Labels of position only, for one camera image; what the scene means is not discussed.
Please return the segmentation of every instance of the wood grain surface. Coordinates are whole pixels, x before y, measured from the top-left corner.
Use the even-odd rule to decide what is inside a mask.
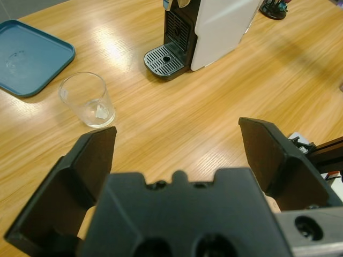
[[[70,0],[21,21],[70,42],[76,57],[36,96],[0,90],[1,235],[57,159],[91,130],[57,96],[79,71],[104,78],[116,109],[112,172],[140,171],[148,183],[178,169],[210,180],[219,167],[246,166],[239,117],[318,144],[343,136],[343,11],[328,0],[292,1],[282,21],[258,13],[235,51],[170,82],[143,63],[163,42],[160,1]],[[25,255],[1,238],[0,256]]]

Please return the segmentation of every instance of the drip tray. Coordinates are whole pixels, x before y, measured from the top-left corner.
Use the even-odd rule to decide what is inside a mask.
[[[147,52],[144,63],[154,75],[166,80],[180,75],[176,72],[184,68],[184,64],[165,45]]]

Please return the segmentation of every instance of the coffee machine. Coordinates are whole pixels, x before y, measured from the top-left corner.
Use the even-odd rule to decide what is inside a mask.
[[[261,0],[163,0],[163,45],[144,56],[157,77],[172,80],[234,50],[247,32]]]

